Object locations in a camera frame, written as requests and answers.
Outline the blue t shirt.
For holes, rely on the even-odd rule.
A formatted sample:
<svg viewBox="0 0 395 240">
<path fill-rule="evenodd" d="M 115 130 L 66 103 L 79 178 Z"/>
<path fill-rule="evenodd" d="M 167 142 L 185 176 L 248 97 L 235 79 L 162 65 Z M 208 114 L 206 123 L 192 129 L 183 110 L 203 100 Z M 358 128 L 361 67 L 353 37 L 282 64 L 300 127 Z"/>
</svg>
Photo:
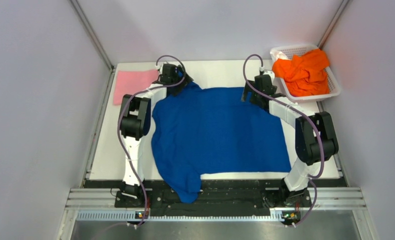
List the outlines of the blue t shirt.
<svg viewBox="0 0 395 240">
<path fill-rule="evenodd" d="M 241 87 L 191 83 L 156 103 L 152 154 L 181 202 L 198 198 L 204 174 L 291 170 L 281 120 L 242 102 L 242 93 Z"/>
</svg>

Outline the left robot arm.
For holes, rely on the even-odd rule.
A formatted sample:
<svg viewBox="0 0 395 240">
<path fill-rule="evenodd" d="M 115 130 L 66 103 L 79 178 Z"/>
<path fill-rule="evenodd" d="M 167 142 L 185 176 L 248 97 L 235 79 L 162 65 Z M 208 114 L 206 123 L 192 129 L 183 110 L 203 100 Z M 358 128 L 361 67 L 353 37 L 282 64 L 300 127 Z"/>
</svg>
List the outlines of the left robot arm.
<svg viewBox="0 0 395 240">
<path fill-rule="evenodd" d="M 155 104 L 167 96 L 177 96 L 193 79 L 179 65 L 163 63 L 156 70 L 133 73 L 134 92 L 119 97 L 120 113 L 117 121 L 117 137 L 125 153 L 125 171 L 120 193 L 117 195 L 134 207 L 149 207 L 150 201 L 144 186 L 141 160 L 144 152 L 143 138 L 151 127 Z"/>
</svg>

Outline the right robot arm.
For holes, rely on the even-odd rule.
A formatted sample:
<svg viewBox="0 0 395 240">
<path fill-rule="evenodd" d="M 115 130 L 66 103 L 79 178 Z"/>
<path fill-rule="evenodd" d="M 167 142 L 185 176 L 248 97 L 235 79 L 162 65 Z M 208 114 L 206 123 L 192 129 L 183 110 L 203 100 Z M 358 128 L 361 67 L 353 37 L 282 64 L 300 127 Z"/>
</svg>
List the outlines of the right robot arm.
<svg viewBox="0 0 395 240">
<path fill-rule="evenodd" d="M 277 92 L 268 74 L 247 80 L 241 100 L 260 107 L 294 129 L 297 158 L 269 202 L 272 207 L 292 206 L 304 195 L 310 181 L 323 174 L 326 161 L 339 150 L 332 116 L 326 111 L 314 112 L 293 103 Z"/>
</svg>

